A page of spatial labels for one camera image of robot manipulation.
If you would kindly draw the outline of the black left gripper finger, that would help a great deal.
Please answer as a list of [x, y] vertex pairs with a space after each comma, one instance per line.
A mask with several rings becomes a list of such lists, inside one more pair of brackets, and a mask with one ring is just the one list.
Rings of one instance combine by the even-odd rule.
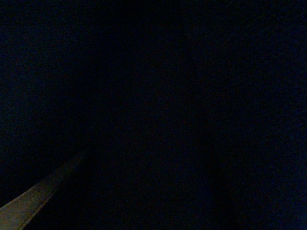
[[83, 155], [75, 156], [26, 192], [2, 206], [0, 208], [0, 228], [2, 230], [23, 230], [67, 182], [82, 160]]

